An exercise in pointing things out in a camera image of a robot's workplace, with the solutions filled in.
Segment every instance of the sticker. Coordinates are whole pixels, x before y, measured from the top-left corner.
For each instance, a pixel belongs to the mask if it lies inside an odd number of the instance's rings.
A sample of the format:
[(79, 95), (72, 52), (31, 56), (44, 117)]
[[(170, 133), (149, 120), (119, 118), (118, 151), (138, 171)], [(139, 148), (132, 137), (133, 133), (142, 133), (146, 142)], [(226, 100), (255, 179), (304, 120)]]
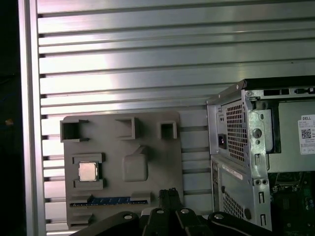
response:
[(301, 154), (315, 154), (315, 115), (301, 116), (298, 125)]
[(231, 168), (227, 167), (226, 165), (222, 165), (222, 168), (225, 169), (230, 174), (234, 175), (235, 177), (239, 178), (240, 180), (243, 180), (243, 176), (236, 172), (235, 170), (232, 170)]

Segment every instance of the ventilation grille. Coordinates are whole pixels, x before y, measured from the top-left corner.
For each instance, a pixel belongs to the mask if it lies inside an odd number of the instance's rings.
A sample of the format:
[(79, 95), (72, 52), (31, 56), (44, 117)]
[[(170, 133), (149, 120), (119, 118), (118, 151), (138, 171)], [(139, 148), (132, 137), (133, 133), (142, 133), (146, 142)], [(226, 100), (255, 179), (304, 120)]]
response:
[(223, 198), (223, 210), (225, 213), (244, 219), (243, 208), (227, 192)]
[(228, 151), (231, 157), (243, 162), (245, 161), (244, 146), (248, 144), (247, 131), (242, 128), (244, 117), (242, 104), (226, 110)]

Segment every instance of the pc case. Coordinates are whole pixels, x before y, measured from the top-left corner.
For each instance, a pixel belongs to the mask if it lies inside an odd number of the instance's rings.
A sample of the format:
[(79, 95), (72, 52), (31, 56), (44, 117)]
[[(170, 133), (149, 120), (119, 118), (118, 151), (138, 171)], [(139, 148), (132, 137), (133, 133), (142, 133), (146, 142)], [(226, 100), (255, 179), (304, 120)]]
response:
[(214, 211), (272, 230), (275, 204), (283, 232), (314, 229), (315, 77), (242, 80), (207, 108)]

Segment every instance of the qr code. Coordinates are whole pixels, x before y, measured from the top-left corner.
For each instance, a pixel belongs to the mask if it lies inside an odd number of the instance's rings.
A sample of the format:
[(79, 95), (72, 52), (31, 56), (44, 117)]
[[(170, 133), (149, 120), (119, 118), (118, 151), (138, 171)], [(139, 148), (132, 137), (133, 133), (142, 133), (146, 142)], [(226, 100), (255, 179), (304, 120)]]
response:
[(311, 129), (302, 129), (302, 139), (311, 139), (312, 133)]

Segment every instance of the gray plastic board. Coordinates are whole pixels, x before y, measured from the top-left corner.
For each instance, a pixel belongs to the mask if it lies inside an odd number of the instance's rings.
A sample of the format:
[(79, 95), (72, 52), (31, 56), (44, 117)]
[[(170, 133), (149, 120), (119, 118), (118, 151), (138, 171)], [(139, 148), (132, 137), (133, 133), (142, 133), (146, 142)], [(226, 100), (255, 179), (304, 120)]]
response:
[[(183, 202), (179, 124), (177, 112), (69, 116), (61, 121), (68, 225), (84, 226), (124, 210), (140, 213), (158, 206), (161, 189), (175, 187)], [(143, 196), (148, 204), (70, 206), (91, 195)]]

